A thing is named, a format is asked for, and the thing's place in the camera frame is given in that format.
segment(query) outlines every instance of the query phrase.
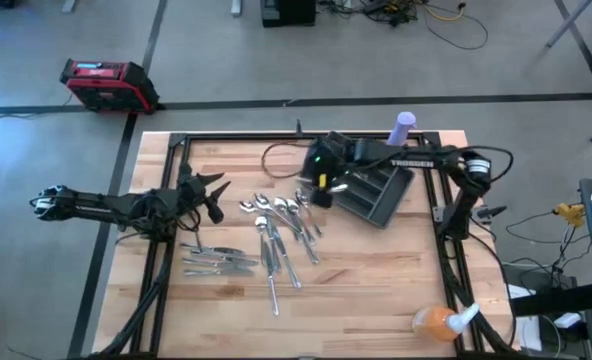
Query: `black metal frame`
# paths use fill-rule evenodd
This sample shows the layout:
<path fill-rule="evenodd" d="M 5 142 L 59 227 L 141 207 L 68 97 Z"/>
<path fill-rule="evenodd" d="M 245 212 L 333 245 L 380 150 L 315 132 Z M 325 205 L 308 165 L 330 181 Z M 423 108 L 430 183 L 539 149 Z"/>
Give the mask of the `black metal frame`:
<path fill-rule="evenodd" d="M 172 133 L 170 134 L 168 148 L 167 148 L 167 155 L 165 158 L 165 165 L 163 168 L 163 176 L 161 180 L 161 188 L 168 188 L 171 181 L 171 172 L 173 169 L 174 164 L 174 156 L 176 154 L 177 148 L 182 145 L 183 153 L 181 161 L 187 161 L 189 159 L 190 153 L 190 146 L 191 141 L 193 140 L 206 140 L 206 141 L 222 141 L 222 140 L 240 140 L 240 141 L 258 141 L 258 140 L 272 140 L 272 141 L 286 141 L 286 140 L 302 140 L 302 139 L 313 139 L 316 136 L 326 134 L 326 131 L 310 131 L 304 132 L 302 134 L 295 134 L 295 133 L 280 133 L 280 132 L 261 132 L 261 133 L 251 133 L 251 132 L 243 132 L 243 133 Z M 348 135 L 351 137 L 364 137 L 364 138 L 372 138 L 372 139 L 386 139 L 388 133 L 386 132 L 350 132 Z M 420 147 L 426 146 L 427 144 L 431 143 L 434 145 L 441 145 L 440 142 L 440 135 L 438 132 L 417 132 L 417 133 L 410 133 L 409 139 L 416 140 Z M 442 188 L 442 195 L 445 202 L 445 205 L 449 205 L 453 202 L 451 189 L 449 185 L 449 180 L 447 174 L 438 171 L 440 177 L 440 185 Z M 434 179 L 432 177 L 432 170 L 430 169 L 423 169 L 423 177 L 425 179 L 425 186 L 427 190 L 427 197 L 429 200 L 430 212 L 431 208 L 438 205 L 438 198 L 434 187 Z M 439 235 L 439 225 L 440 223 L 436 222 L 432 218 L 435 239 L 436 239 L 436 246 L 438 249 L 439 256 L 446 256 L 446 248 L 445 248 L 445 239 L 443 236 Z M 171 264 L 173 254 L 174 254 L 174 244 L 166 244 L 165 254 L 162 261 L 162 264 L 169 263 Z M 145 269 L 143 273 L 143 281 L 141 283 L 141 293 L 139 302 L 143 300 L 144 295 L 147 293 L 149 288 L 152 286 L 152 279 L 154 278 L 154 266 L 156 262 L 156 254 L 158 251 L 158 244 L 150 243 L 147 258 L 145 263 Z M 469 278 L 469 271 L 467 268 L 467 261 L 464 254 L 464 249 L 462 243 L 459 241 L 454 242 L 454 254 L 456 257 L 456 263 L 458 268 L 458 278 L 465 290 L 465 292 L 473 299 L 473 291 L 471 288 L 471 282 Z M 452 308 L 453 310 L 457 310 L 456 306 L 456 296 L 448 282 L 446 281 L 446 272 L 445 268 L 441 266 L 445 296 L 447 305 Z M 142 352 L 141 344 L 142 344 L 142 331 L 143 331 L 143 323 L 144 319 L 140 321 L 136 330 L 134 331 L 129 353 L 124 355 L 131 355 L 134 358 L 155 358 L 156 354 L 158 353 L 160 340 L 162 336 L 162 324 L 163 324 L 163 316 L 165 312 L 165 304 L 167 300 L 167 290 L 169 287 L 169 277 L 165 280 L 162 284 L 162 290 L 159 293 L 158 301 L 156 304 L 156 310 L 154 314 L 154 321 L 153 321 L 153 328 L 151 332 L 149 350 L 147 352 Z M 443 359 L 515 359 L 515 354 L 494 354 L 494 353 L 487 353 L 484 349 L 483 344 L 483 337 L 480 329 L 476 324 L 472 323 L 470 325 L 470 330 L 472 332 L 472 345 L 473 351 L 465 350 L 465 344 L 463 341 L 462 336 L 459 336 L 454 341 L 454 349 L 456 351 L 456 357 L 452 358 L 443 358 Z"/>

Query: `red power station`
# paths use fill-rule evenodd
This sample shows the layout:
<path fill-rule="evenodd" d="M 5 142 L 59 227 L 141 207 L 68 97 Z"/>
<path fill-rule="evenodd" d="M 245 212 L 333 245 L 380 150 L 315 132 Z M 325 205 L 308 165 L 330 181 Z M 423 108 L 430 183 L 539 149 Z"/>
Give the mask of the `red power station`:
<path fill-rule="evenodd" d="M 145 70 L 134 64 L 69 59 L 60 76 L 92 111 L 112 110 L 152 114 L 159 96 Z"/>

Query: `concrete floor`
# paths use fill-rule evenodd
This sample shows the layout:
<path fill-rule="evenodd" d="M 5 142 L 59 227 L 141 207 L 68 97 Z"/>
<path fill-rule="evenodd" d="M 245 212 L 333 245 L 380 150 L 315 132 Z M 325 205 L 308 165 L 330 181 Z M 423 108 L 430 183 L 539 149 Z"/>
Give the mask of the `concrete floor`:
<path fill-rule="evenodd" d="M 563 20 L 553 0 L 469 1 L 468 13 L 490 32 L 488 45 L 473 52 L 434 38 L 422 17 L 392 30 L 362 16 L 321 14 L 315 27 L 267 30 L 247 2 L 238 19 L 228 0 L 168 2 L 150 71 L 163 102 L 592 93 L 592 73 L 570 34 L 544 48 Z M 58 76 L 69 57 L 142 61 L 158 4 L 86 0 L 61 14 L 60 2 L 36 0 L 0 10 L 0 106 L 61 104 L 68 92 Z M 592 6 L 578 23 L 592 52 Z M 479 36 L 470 25 L 436 26 L 455 41 Z M 161 111 L 138 117 L 121 191 L 143 131 L 291 130 L 296 118 L 305 129 L 385 130 L 403 110 L 416 113 L 421 129 L 464 129 L 471 144 L 513 151 L 514 169 L 486 197 L 508 206 L 493 226 L 499 255 L 542 263 L 557 257 L 556 246 L 517 240 L 504 226 L 577 201 L 578 180 L 592 177 L 592 101 Z M 0 359 L 20 359 L 7 346 L 41 359 L 66 356 L 98 225 L 40 222 L 27 201 L 61 183 L 107 192 L 125 123 L 124 115 L 88 112 L 0 120 Z M 552 217 L 520 230 L 558 240 L 563 229 Z M 568 258 L 586 247 L 570 247 Z M 105 259 L 112 251 L 110 242 Z M 592 282 L 592 256 L 570 264 L 566 275 Z"/>

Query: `orange object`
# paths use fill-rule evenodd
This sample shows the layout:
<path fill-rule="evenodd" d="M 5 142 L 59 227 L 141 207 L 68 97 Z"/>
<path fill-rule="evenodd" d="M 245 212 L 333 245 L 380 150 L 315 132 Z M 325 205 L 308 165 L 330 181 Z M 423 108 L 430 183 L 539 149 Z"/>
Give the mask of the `orange object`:
<path fill-rule="evenodd" d="M 462 314 L 457 314 L 442 306 L 425 308 L 416 313 L 412 327 L 414 332 L 429 335 L 436 340 L 453 341 L 465 330 L 479 309 L 478 304 L 473 304 Z"/>

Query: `butcher block tabletop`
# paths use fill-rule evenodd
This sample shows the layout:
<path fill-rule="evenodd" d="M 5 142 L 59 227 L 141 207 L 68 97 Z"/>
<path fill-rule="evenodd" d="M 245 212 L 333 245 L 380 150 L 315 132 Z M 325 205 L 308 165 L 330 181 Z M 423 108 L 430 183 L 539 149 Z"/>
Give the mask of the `butcher block tabletop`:
<path fill-rule="evenodd" d="M 443 145 L 467 145 L 463 131 L 439 133 Z M 130 192 L 160 187 L 169 136 L 168 132 L 143 134 Z M 255 215 L 242 212 L 238 203 L 251 200 L 254 193 L 294 196 L 294 178 L 271 179 L 260 167 L 263 150 L 274 142 L 191 141 L 189 162 L 195 172 L 225 173 L 208 190 L 232 182 L 219 202 L 225 214 L 221 224 L 212 224 L 205 209 L 201 209 L 203 245 L 233 247 L 250 257 L 260 257 Z M 267 158 L 269 170 L 297 171 L 305 151 L 297 147 L 275 148 Z M 172 186 L 180 156 L 181 151 L 177 151 Z M 446 303 L 425 182 L 422 172 L 415 171 L 412 185 L 386 230 L 338 207 L 312 207 L 314 219 L 324 233 L 314 248 L 321 258 L 318 265 L 311 263 L 289 228 L 279 224 L 303 286 L 293 288 L 283 266 L 276 278 L 278 317 L 271 312 L 267 271 L 260 265 L 251 268 L 255 271 L 253 277 L 184 276 L 187 265 L 181 259 L 189 254 L 179 243 L 195 244 L 195 235 L 178 231 L 158 356 L 453 356 L 453 343 L 437 343 L 412 332 L 412 318 L 418 310 Z M 440 182 L 434 184 L 440 197 Z M 458 191 L 453 184 L 452 191 L 454 195 Z M 471 231 L 493 248 L 488 233 L 476 226 Z M 463 245 L 476 301 L 507 340 L 511 311 L 498 264 L 481 244 L 466 240 Z M 134 237 L 116 245 L 94 351 L 109 344 L 135 309 L 148 246 L 147 241 Z M 160 246 L 158 254 L 162 258 L 165 245 Z M 154 308 L 150 308 L 145 322 L 143 349 L 149 345 Z M 469 338 L 466 334 L 465 344 L 472 348 Z"/>

